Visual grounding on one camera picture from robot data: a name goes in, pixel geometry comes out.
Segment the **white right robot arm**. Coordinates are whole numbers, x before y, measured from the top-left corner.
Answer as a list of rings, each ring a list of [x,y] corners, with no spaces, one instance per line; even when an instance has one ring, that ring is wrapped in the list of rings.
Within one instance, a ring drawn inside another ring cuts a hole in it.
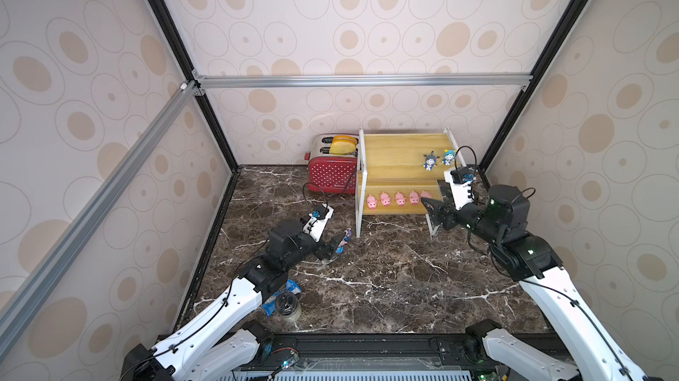
[[[578,293],[556,251],[528,231],[534,192],[496,185],[489,189],[486,204],[479,205],[470,195],[470,184],[454,184],[441,200],[420,199],[435,227],[461,227],[486,243],[484,254],[539,305],[572,361],[564,363],[518,340],[491,319],[466,328],[467,359],[501,363],[527,380],[647,380]]]

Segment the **Doraemon figure grey costume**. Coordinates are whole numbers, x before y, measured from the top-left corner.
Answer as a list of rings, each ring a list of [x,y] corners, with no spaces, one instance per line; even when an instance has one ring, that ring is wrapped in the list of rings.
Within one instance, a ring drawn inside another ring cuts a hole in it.
[[[439,157],[432,151],[428,155],[425,155],[424,169],[426,171],[431,171],[437,165]]]

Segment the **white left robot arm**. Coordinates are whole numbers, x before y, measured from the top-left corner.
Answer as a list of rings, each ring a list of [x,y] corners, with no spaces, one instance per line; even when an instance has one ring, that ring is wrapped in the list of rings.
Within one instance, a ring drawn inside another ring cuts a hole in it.
[[[288,282],[288,273],[309,256],[331,260],[351,239],[347,229],[323,241],[327,218],[279,222],[264,251],[239,265],[226,291],[210,306],[153,347],[135,346],[124,359],[123,380],[201,380],[266,356],[272,337],[259,324],[228,333]]]

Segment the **Doraemon figure teal ball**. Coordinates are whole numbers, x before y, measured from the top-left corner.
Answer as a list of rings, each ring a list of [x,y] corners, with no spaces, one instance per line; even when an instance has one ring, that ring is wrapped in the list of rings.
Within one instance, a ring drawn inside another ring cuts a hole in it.
[[[442,162],[444,165],[452,165],[455,161],[456,151],[455,150],[444,150],[444,156]]]

